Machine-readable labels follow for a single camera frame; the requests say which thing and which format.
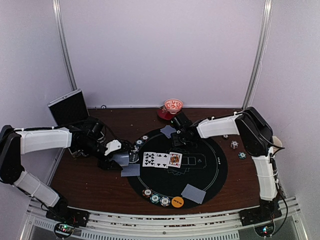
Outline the grey dealer button disc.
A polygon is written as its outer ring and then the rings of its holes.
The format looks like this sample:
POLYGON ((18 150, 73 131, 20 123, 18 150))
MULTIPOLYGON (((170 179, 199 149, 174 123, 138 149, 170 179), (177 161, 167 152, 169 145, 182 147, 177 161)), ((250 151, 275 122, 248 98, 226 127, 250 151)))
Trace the grey dealer button disc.
POLYGON ((139 155, 136 153, 130 153, 129 154, 129 163, 130 164, 134 164, 137 163, 139 161, 139 155))

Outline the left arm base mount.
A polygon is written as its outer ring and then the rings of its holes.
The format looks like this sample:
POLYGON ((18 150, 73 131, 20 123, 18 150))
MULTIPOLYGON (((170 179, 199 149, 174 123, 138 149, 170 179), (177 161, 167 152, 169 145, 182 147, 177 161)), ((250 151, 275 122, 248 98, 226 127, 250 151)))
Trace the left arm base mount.
POLYGON ((59 239, 65 240, 72 236, 74 231, 79 227, 86 227, 90 213, 85 210, 75 208, 67 208, 66 216, 61 216, 53 209, 46 210, 46 218, 56 221, 54 224, 53 233, 59 239))

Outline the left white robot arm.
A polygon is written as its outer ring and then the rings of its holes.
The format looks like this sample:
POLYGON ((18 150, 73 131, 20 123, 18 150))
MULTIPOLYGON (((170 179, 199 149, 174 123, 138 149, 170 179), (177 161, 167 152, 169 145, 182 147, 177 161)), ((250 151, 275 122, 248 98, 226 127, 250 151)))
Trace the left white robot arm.
POLYGON ((14 128, 7 124, 0 130, 0 180, 35 198, 61 222, 72 218, 72 211, 56 190, 45 184, 35 171, 22 164, 24 158, 43 157, 46 152, 73 149, 98 160, 101 168, 109 170, 120 165, 112 155, 127 150, 117 136, 103 142, 102 130, 107 126, 96 119, 50 127, 14 128))

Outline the blue cream poker chip stack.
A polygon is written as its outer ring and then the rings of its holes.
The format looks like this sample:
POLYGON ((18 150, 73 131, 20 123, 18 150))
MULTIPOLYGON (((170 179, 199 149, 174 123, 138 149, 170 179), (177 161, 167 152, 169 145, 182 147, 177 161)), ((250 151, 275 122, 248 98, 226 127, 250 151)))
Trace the blue cream poker chip stack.
POLYGON ((235 149, 237 149, 238 147, 239 147, 239 142, 238 142, 238 141, 232 140, 232 141, 230 142, 230 148, 231 148, 231 149, 235 150, 235 149))

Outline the four of clubs card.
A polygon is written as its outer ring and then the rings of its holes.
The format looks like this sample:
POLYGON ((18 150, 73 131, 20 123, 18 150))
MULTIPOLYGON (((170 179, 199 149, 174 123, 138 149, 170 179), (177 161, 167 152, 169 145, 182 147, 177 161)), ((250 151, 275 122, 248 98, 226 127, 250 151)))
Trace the four of clubs card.
POLYGON ((158 152, 155 157, 154 167, 167 169, 169 161, 170 161, 169 154, 158 152))

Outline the grey playing card deck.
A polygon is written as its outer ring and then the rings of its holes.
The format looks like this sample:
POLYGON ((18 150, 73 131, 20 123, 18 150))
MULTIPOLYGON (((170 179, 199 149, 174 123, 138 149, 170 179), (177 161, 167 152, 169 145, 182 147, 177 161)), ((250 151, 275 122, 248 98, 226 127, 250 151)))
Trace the grey playing card deck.
POLYGON ((121 167, 126 167, 130 163, 130 155, 127 152, 115 153, 112 159, 121 167))

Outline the orange big blind button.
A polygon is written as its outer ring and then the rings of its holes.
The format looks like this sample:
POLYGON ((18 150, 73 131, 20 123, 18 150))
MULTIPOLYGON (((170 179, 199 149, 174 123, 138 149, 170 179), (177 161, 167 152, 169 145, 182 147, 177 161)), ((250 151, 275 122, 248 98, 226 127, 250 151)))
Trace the orange big blind button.
POLYGON ((175 196, 172 198, 171 200, 171 205, 174 207, 174 208, 181 208, 183 205, 184 205, 184 199, 180 196, 175 196))

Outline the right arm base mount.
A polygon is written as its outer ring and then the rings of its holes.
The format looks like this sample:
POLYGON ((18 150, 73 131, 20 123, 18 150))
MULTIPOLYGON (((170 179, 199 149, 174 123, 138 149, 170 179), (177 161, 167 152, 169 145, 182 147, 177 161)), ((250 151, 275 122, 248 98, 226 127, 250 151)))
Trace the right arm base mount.
POLYGON ((259 207, 244 209, 239 212, 242 226, 254 226, 255 233, 262 238, 270 238, 276 232, 275 219, 282 216, 281 210, 263 213, 259 207))

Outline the green chips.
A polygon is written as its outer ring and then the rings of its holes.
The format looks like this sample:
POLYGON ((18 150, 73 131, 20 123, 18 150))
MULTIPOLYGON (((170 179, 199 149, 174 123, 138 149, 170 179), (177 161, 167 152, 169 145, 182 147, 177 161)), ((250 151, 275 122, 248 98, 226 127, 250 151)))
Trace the green chips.
POLYGON ((149 199, 153 204, 158 204, 161 198, 158 194, 152 194, 149 199))
POLYGON ((144 143, 144 141, 141 140, 141 139, 138 139, 138 140, 135 142, 135 144, 136 144, 137 146, 141 146, 143 143, 144 143))

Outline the jack of hearts card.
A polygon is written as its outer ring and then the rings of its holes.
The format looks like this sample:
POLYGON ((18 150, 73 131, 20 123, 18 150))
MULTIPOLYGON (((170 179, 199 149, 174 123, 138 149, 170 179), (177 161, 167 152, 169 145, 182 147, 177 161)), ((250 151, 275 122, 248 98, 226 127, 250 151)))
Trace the jack of hearts card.
POLYGON ((183 157, 183 155, 181 153, 170 152, 168 166, 174 167, 174 168, 180 168, 181 162, 182 162, 182 157, 183 157))

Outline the blue cream chips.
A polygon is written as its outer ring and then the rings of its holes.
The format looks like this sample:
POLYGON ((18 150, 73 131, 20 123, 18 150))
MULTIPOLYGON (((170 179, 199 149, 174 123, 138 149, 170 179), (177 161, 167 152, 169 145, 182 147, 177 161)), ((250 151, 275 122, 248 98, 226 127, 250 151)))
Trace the blue cream chips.
POLYGON ((131 151, 134 152, 134 153, 135 153, 135 152, 138 152, 138 151, 139 151, 139 148, 138 148, 137 146, 134 146, 131 151))
POLYGON ((171 200, 167 196, 163 196, 160 198, 160 205, 163 207, 168 207, 171 204, 171 200))

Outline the blue patterned card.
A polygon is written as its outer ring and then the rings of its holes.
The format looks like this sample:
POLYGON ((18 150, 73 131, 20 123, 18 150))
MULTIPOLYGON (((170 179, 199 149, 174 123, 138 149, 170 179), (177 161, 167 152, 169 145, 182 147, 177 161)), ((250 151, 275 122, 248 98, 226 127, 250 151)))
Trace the blue patterned card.
POLYGON ((143 167, 154 167, 155 160, 157 157, 156 152, 146 151, 143 153, 142 166, 143 167))

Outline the single grey playing card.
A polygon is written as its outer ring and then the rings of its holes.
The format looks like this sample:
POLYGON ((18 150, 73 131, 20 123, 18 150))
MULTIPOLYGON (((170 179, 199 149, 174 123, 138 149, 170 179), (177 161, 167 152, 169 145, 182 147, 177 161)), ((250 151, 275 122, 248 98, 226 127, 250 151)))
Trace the single grey playing card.
POLYGON ((171 138, 171 134, 176 132, 176 129, 170 125, 166 125, 165 127, 160 129, 160 132, 164 134, 168 139, 171 138))

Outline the orange black chips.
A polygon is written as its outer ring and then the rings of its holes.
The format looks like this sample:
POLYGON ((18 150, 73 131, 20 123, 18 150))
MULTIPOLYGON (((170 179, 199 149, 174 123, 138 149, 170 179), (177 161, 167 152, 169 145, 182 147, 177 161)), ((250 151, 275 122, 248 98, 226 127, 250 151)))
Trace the orange black chips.
POLYGON ((142 195, 145 197, 145 198, 150 198, 152 195, 153 195, 153 192, 151 189, 149 188, 146 188, 142 191, 142 195))
POLYGON ((142 136, 142 140, 147 141, 148 139, 149 139, 149 137, 147 135, 142 136))

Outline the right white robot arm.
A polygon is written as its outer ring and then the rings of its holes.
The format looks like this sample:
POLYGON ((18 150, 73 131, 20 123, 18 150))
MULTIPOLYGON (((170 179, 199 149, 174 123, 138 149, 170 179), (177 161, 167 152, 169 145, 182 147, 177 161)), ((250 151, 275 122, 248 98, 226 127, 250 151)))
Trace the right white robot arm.
POLYGON ((268 220, 275 212, 279 201, 279 180, 275 155, 283 150, 273 140, 273 130, 254 107, 248 107, 231 115, 208 117, 192 122, 183 113, 171 123, 174 147, 191 145, 201 139, 223 135, 240 136, 245 151, 251 156, 259 182, 259 207, 256 216, 268 220))

